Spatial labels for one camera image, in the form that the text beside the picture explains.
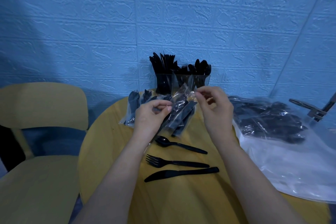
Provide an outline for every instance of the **blue textured wall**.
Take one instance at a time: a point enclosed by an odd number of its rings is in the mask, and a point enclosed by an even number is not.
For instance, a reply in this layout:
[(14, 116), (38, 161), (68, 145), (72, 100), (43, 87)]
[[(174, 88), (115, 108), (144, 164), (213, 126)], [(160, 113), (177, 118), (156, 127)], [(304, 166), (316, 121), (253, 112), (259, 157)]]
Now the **blue textured wall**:
[[(336, 0), (0, 0), (0, 86), (81, 87), (91, 118), (153, 87), (148, 56), (206, 59), (228, 94), (323, 106), (336, 91)], [(336, 127), (336, 108), (325, 117)]]

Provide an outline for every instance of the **table top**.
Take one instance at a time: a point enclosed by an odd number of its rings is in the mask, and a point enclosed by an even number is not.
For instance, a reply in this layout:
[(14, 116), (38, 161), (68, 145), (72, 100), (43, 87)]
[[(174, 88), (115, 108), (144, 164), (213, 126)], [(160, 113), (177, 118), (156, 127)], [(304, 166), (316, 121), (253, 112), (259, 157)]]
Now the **table top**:
[[(106, 109), (95, 120), (84, 138), (79, 153), (80, 194), (85, 204), (132, 135), (133, 129), (118, 124), (127, 108), (124, 98)], [(144, 179), (159, 170), (189, 170), (192, 167), (167, 165), (161, 169), (142, 159), (134, 190), (128, 223), (248, 223), (230, 185), (223, 161), (213, 145), (198, 108), (181, 138), (170, 141), (188, 144), (207, 155), (180, 147), (159, 147), (152, 143), (147, 154), (167, 160), (195, 161), (218, 167), (220, 172), (207, 175), (178, 176), (145, 183)], [(327, 204), (283, 194), (308, 223), (329, 223)]]

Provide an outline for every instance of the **black plastic spoon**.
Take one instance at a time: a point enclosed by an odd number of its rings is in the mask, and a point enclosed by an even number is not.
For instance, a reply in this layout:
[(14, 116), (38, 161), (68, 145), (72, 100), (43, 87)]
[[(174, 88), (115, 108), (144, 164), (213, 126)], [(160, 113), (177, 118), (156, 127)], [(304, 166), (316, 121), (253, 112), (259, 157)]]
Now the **black plastic spoon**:
[(176, 146), (182, 147), (182, 148), (190, 150), (190, 151), (194, 151), (194, 152), (198, 152), (198, 153), (202, 153), (202, 154), (208, 154), (207, 151), (201, 150), (199, 148), (195, 148), (195, 147), (185, 145), (185, 144), (181, 144), (181, 143), (171, 142), (164, 136), (157, 137), (155, 139), (155, 141), (161, 147), (168, 147), (168, 146), (171, 146), (171, 145), (176, 145)]

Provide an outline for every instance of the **hand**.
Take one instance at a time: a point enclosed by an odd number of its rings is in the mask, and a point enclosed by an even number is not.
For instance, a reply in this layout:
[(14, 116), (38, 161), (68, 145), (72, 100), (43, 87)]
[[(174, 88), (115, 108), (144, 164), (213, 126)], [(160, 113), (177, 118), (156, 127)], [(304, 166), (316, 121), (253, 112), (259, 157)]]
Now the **hand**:
[(233, 105), (219, 87), (203, 86), (195, 92), (204, 124), (212, 140), (232, 135)]
[(163, 119), (170, 113), (171, 105), (167, 100), (152, 100), (140, 105), (135, 111), (133, 137), (149, 143), (159, 130)]

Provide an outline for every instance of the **black plastic knife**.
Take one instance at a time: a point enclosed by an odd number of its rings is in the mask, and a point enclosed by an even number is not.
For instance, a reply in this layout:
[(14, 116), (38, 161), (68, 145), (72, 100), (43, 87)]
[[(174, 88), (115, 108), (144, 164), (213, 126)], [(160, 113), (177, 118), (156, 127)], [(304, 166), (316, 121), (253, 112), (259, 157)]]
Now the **black plastic knife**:
[(162, 170), (156, 173), (149, 175), (145, 182), (151, 182), (155, 180), (167, 179), (175, 176), (180, 175), (203, 175), (203, 174), (213, 174), (218, 173), (218, 167), (209, 167), (204, 169), (197, 169), (197, 170), (183, 170), (183, 171), (175, 171), (175, 170)]

